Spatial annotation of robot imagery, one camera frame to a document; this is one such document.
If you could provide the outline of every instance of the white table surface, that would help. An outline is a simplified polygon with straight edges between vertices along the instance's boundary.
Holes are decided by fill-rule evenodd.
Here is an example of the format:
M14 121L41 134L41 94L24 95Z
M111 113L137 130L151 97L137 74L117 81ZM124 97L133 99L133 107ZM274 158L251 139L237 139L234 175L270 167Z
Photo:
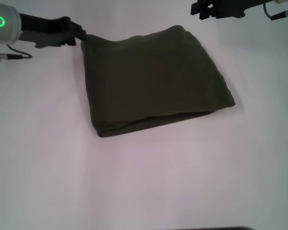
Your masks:
M1 2L70 16L115 41L182 25L237 105L99 138L80 47L15 43L34 58L0 63L0 230L288 230L288 18L271 22L258 6L243 19L200 21L195 0Z

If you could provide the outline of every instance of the green ring light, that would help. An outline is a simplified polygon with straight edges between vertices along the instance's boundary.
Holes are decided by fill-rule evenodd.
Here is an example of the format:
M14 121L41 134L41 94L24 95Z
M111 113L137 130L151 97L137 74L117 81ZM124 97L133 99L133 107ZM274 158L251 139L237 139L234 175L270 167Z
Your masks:
M5 24L4 18L0 17L0 27L3 27Z

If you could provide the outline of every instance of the cloth fold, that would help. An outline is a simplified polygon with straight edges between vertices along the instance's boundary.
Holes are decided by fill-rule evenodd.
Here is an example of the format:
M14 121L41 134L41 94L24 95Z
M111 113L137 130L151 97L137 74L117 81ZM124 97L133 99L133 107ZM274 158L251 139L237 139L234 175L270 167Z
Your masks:
M91 120L100 137L208 115L235 105L223 76L181 26L81 43Z

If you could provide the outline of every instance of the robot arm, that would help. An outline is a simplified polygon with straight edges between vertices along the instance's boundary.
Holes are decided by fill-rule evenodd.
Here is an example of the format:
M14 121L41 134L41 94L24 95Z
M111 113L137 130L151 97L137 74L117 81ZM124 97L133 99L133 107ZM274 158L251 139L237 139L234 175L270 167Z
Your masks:
M76 38L85 40L86 32L69 17L53 20L38 18L19 13L14 7L0 3L0 44L10 45L21 40L34 42L36 48L75 46ZM0 54L0 59L14 58L13 55Z
M210 16L215 18L243 18L244 11L248 8L266 4L274 1L276 3L284 3L288 0L198 0L192 4L191 15L200 14L200 19L204 20ZM270 19L277 20L288 17L288 11L273 15Z

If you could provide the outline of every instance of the black cable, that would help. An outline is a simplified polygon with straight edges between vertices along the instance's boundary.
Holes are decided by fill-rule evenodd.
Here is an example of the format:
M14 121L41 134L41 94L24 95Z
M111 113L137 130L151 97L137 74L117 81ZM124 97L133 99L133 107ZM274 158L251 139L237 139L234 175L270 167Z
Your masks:
M271 16L269 15L268 11L267 11L267 8L265 6L265 3L264 3L264 13L267 15L268 18L271 19Z
M28 54L28 53L25 53L23 51L19 51L17 49L14 49L12 47L10 47L9 45L6 45L10 50L16 52L16 53L20 53L20 54L23 54L23 55L26 55L26 56L22 56L24 59L29 59L29 58L33 58L31 54Z

